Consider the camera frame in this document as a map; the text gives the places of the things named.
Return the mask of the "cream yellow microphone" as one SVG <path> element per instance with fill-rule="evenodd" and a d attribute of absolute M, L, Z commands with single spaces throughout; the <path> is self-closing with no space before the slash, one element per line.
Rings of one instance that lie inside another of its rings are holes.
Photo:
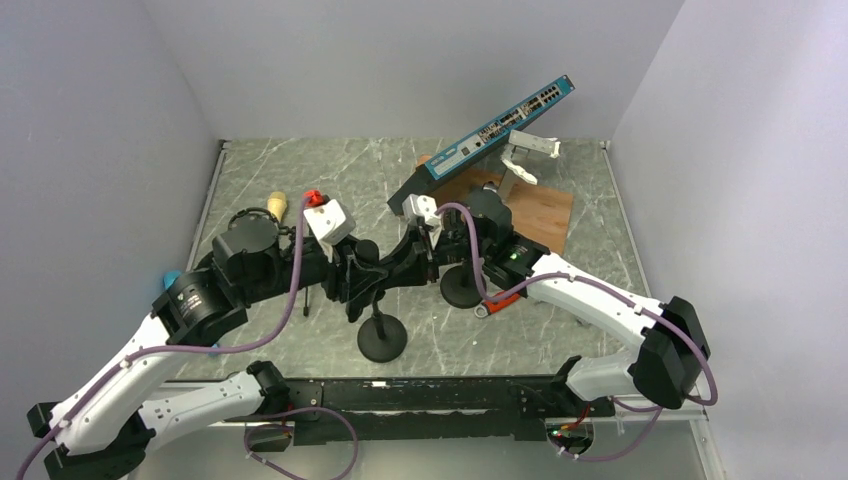
<path fill-rule="evenodd" d="M 281 191 L 273 191 L 266 201 L 266 210 L 277 222 L 283 221 L 287 207 L 287 196 Z"/>

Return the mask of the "blue microphone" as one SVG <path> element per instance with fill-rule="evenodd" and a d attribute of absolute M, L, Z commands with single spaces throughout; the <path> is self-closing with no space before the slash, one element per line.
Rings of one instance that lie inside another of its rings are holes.
<path fill-rule="evenodd" d="M 171 270 L 171 271 L 166 272 L 163 275 L 163 279 L 162 279 L 163 288 L 165 290 L 168 290 L 175 283 L 175 281 L 179 278 L 180 275 L 181 275 L 181 271 L 179 271 L 179 270 Z"/>

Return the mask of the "black round base stand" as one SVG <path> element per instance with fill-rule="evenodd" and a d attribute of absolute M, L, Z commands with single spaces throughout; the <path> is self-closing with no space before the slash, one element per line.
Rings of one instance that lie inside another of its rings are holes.
<path fill-rule="evenodd" d="M 367 290 L 371 315 L 358 330 L 357 346 L 368 360 L 388 363 L 398 358 L 406 348 L 407 330 L 397 317 L 384 313 L 379 307 L 379 302 L 385 295 L 380 282 L 387 278 L 386 270 L 370 267 L 367 272 L 374 277 Z"/>

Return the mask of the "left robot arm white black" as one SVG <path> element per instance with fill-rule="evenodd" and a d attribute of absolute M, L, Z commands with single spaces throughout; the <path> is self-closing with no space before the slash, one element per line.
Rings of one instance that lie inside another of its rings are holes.
<path fill-rule="evenodd" d="M 290 390 L 269 361 L 207 389 L 157 400 L 155 391 L 196 354 L 218 350 L 254 304 L 320 285 L 361 315 L 388 271 L 376 245 L 348 233 L 325 207 L 288 228 L 264 208 L 238 212 L 197 268 L 153 303 L 125 346 L 80 390 L 27 415 L 52 479 L 119 479 L 155 449 L 221 420 L 279 417 Z"/>

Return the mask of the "black shock mount desk stand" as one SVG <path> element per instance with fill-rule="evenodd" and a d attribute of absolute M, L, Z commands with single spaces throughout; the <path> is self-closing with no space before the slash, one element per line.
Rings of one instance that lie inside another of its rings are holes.
<path fill-rule="evenodd" d="M 444 227 L 465 221 L 471 238 L 472 259 L 454 264 L 442 277 L 440 292 L 453 307 L 471 309 L 486 294 L 482 264 L 488 250 L 498 244 L 498 225 L 491 219 L 491 210 L 498 214 L 502 206 L 498 195 L 487 188 L 475 187 L 463 201 L 448 202 L 438 208 Z"/>

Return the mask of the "black tripod shock mount stand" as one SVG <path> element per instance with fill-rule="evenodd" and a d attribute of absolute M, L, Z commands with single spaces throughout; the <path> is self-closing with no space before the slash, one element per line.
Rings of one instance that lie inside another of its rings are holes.
<path fill-rule="evenodd" d="M 287 226 L 268 209 L 248 207 L 230 218 L 225 272 L 243 302 L 282 295 L 291 286 L 299 226 Z"/>

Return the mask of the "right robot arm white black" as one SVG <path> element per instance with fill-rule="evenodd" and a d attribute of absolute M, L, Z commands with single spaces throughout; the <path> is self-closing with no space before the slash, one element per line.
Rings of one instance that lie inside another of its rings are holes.
<path fill-rule="evenodd" d="M 476 188 L 463 201 L 437 204 L 410 194 L 401 212 L 425 240 L 425 256 L 447 266 L 440 288 L 457 308 L 511 296 L 541 301 L 617 339 L 623 351 L 574 356 L 551 388 L 557 411 L 574 415 L 602 397 L 639 394 L 655 406 L 717 403 L 710 348 L 694 306 L 663 302 L 616 287 L 516 231 L 511 210 L 493 191 Z"/>

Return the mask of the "black microphone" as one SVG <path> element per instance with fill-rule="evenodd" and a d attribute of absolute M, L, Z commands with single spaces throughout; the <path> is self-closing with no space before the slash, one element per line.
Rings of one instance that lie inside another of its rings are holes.
<path fill-rule="evenodd" d="M 354 246 L 354 255 L 358 264 L 363 268 L 373 268 L 379 265 L 379 247 L 372 240 L 359 240 Z"/>

